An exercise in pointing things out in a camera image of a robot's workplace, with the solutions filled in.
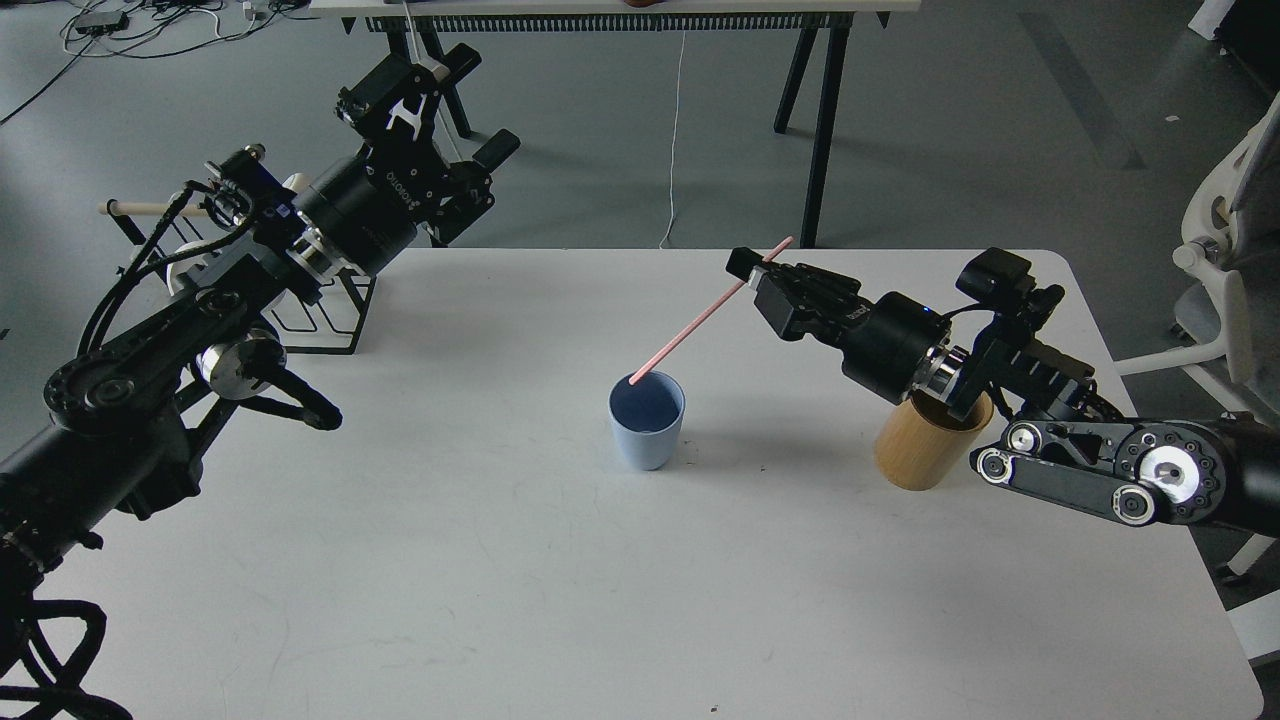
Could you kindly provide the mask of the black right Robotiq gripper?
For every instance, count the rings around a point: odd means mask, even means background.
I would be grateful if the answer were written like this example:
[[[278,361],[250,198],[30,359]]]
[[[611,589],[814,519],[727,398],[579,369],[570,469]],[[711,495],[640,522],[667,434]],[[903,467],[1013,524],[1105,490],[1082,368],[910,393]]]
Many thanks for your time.
[[[782,341],[810,336],[837,346],[844,375],[892,405],[902,402],[931,351],[951,334],[945,314],[899,292],[870,304],[859,295],[859,281],[818,266],[767,261],[737,247],[726,270],[754,291],[754,307]]]

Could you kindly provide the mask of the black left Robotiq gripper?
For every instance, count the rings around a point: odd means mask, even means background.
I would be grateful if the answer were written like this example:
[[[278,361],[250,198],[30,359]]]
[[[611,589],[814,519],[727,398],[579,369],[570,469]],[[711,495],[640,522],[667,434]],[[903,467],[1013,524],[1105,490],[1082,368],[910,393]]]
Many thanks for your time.
[[[300,265],[319,279],[339,270],[376,277],[421,233],[431,247],[449,247],[494,206],[492,174],[520,149],[520,137],[499,129],[461,161],[444,161],[433,141],[443,94],[480,61],[466,44],[435,69],[392,54],[339,91],[335,114],[364,143],[293,201]]]

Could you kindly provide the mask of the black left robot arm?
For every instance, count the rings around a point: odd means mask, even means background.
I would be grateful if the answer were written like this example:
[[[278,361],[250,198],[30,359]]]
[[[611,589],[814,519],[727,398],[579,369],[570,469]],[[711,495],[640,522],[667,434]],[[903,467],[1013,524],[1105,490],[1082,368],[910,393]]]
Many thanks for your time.
[[[32,679],[3,700],[27,719],[128,717],[82,688],[104,611],[35,596],[76,546],[101,547],[95,527],[110,511],[145,520],[196,496],[204,455],[241,407],[340,425],[287,368],[266,311],[285,293],[315,304],[337,277],[375,278],[420,229],[445,247],[492,208],[492,173],[518,138],[502,129],[458,161],[433,140],[442,100],[479,63],[463,44],[433,68],[383,59],[335,105],[360,151],[302,190],[276,181],[257,145],[211,164],[93,311],[44,388],[47,427],[3,461],[3,670]]]

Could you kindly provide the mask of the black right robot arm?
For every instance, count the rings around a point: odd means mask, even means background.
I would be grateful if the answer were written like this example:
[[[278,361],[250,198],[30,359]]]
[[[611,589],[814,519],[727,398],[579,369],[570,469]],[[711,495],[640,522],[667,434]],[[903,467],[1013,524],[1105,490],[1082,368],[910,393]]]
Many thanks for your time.
[[[1124,416],[1091,365],[1041,343],[1062,300],[1024,258],[987,249],[956,287],[989,324],[972,348],[948,346],[951,316],[888,292],[872,302],[854,278],[735,249],[727,272],[785,341],[810,336],[842,354],[842,373],[890,401],[913,392],[955,418],[982,398],[1006,416],[998,442],[972,452],[987,483],[1128,527],[1219,525],[1276,537],[1277,432],[1245,413],[1213,420]]]

